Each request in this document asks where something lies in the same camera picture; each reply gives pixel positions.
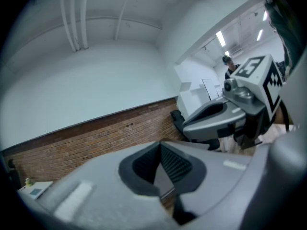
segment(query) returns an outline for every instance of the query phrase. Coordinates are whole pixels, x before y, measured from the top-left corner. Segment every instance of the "white wall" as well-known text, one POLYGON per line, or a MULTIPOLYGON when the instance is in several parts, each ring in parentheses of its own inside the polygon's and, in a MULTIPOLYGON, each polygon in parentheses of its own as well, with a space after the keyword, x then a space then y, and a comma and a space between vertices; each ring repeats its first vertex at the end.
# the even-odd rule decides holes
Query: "white wall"
MULTIPOLYGON (((284 61, 283 44, 279 37, 274 37, 273 39, 266 41, 258 47, 253 48, 251 51, 243 52, 243 54, 233 58, 233 61, 237 64, 242 64, 247 58, 263 56, 267 54, 271 54, 274 60, 278 62, 284 61)), ((223 83, 225 80, 225 72, 227 69, 228 67, 223 64, 220 64, 214 68, 221 83, 223 83)))
POLYGON ((179 93, 177 105, 186 119, 197 108, 210 101, 202 79, 210 79, 214 85, 219 85, 217 75, 213 68, 206 66, 194 57, 189 57, 180 65, 174 66, 182 83, 190 82, 189 90, 179 93))
POLYGON ((158 50, 110 41, 72 53, 65 45, 20 71, 0 104, 0 148, 176 96, 158 50))
POLYGON ((181 63, 212 34, 261 0, 181 0, 163 19, 157 45, 169 63, 181 63))
POLYGON ((202 79, 211 79, 214 85, 220 84, 214 69, 206 66, 197 58, 189 57, 174 68, 182 82, 191 82, 190 89, 198 89, 200 85, 203 86, 202 79))

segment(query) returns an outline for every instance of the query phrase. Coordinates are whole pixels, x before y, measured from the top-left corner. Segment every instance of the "ceiling pipe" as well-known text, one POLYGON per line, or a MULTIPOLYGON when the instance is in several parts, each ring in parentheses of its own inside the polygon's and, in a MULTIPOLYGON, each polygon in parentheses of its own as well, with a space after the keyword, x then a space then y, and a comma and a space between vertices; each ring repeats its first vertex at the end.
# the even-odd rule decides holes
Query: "ceiling pipe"
POLYGON ((67 25, 66 14, 65 14, 65 8, 64 8, 64 0, 60 0, 60 7, 61 7, 62 19, 63 19, 64 28, 65 28, 65 32, 66 32, 68 41, 69 41, 69 43, 70 43, 70 45, 71 45, 71 49, 73 50, 73 52, 76 52, 76 49, 75 49, 75 46, 74 46, 74 44, 73 44, 73 42, 72 42, 71 34, 70 34, 70 32, 69 32, 68 25, 67 25))
MULTIPOLYGON (((93 21, 93 20, 104 20, 104 19, 111 19, 111 20, 114 20, 114 21, 117 21, 118 17, 116 16, 96 16, 96 17, 88 17, 87 18, 87 21, 93 21)), ((158 30, 162 30, 162 27, 160 26, 157 26, 155 24, 150 24, 148 22, 144 22, 144 21, 139 21, 139 20, 135 20, 135 19, 130 19, 130 18, 122 18, 122 21, 128 21, 128 22, 135 22, 135 23, 140 23, 140 24, 144 24, 144 25, 148 25, 148 26, 151 26, 153 28, 156 28, 158 30)), ((52 26, 50 27, 49 29, 45 30, 45 31, 42 31, 40 34, 37 34, 35 35, 34 37, 30 38, 29 40, 27 40, 24 44, 20 45, 18 48, 17 48, 17 51, 20 50, 21 48, 23 48, 25 45, 27 45, 28 43, 30 43, 32 40, 40 37, 41 35, 47 33, 47 32, 50 32, 54 29, 57 29, 57 28, 60 28, 62 27, 63 24, 58 24, 58 25, 55 25, 55 26, 52 26)))
POLYGON ((81 35, 82 35, 84 49, 88 48, 87 37, 86 37, 86 2, 87 0, 81 0, 81 8, 80 8, 81 35))
POLYGON ((77 26, 76 26, 76 16, 75 16, 75 0, 71 0, 70 4, 71 9, 71 30, 72 30, 72 36, 73 40, 75 42, 75 46, 77 50, 80 50, 78 35, 77 35, 77 26))
POLYGON ((117 22, 117 27, 116 27, 116 32, 115 32, 114 40, 118 39, 119 28, 120 28, 121 20, 123 18, 123 14, 124 14, 124 10, 125 10, 127 1, 128 0, 125 0, 124 3, 123 3, 123 6, 121 7, 121 11, 120 11, 120 14, 119 14, 119 17, 118 17, 118 22, 117 22))

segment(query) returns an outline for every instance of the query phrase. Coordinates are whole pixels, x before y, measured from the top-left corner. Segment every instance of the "person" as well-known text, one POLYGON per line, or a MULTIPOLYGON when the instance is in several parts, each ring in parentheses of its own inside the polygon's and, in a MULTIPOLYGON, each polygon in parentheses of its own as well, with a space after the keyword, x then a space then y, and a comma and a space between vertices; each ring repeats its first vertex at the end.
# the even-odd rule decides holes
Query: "person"
POLYGON ((228 66, 228 70, 225 73, 225 79, 229 79, 230 75, 240 66, 239 64, 234 64, 234 62, 232 61, 232 59, 225 55, 222 58, 224 65, 228 66))
POLYGON ((19 174, 16 171, 15 165, 13 163, 13 159, 10 159, 8 162, 8 166, 11 169, 8 173, 8 176, 13 184, 13 187, 16 190, 19 190, 21 188, 21 183, 20 183, 20 178, 19 178, 19 174))

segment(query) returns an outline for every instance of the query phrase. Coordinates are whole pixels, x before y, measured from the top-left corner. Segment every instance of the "ceiling light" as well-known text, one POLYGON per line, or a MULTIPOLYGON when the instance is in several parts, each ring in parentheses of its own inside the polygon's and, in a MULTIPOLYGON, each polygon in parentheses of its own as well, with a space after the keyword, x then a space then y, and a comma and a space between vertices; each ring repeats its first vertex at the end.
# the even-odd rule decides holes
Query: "ceiling light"
POLYGON ((263 30, 260 30, 260 31, 259 31, 259 34, 258 34, 258 37, 257 37, 257 41, 259 41, 259 40, 260 40, 260 38, 261 38, 261 34, 262 34, 262 31, 263 31, 263 30))
POLYGON ((217 34, 216 34, 217 38, 220 40, 220 43, 222 45, 222 47, 224 47, 226 45, 225 43, 225 40, 224 40, 224 37, 223 37, 223 34, 221 31, 219 31, 217 34))
POLYGON ((265 20, 267 19, 267 17, 268 17, 268 14, 267 14, 267 12, 265 11, 265 12, 264 12, 264 15, 263 15, 263 21, 265 21, 265 20))

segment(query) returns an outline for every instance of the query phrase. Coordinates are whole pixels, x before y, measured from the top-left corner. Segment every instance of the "red brick wall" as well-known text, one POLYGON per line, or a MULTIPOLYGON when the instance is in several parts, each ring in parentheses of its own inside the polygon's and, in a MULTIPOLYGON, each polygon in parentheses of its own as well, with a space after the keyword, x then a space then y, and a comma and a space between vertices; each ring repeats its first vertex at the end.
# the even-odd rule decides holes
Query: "red brick wall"
POLYGON ((3 151, 14 159, 21 182, 55 181, 87 160, 116 150, 163 138, 182 139, 170 112, 175 99, 99 118, 25 142, 3 151))

